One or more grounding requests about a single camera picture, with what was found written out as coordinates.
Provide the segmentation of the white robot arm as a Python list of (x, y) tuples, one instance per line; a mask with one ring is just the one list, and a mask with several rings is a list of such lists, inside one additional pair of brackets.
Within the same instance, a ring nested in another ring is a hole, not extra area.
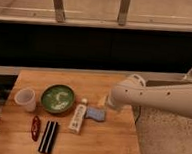
[(115, 110), (125, 105), (158, 108), (192, 119), (192, 68), (181, 81), (167, 85), (147, 86), (141, 75), (131, 74), (111, 88), (106, 104)]

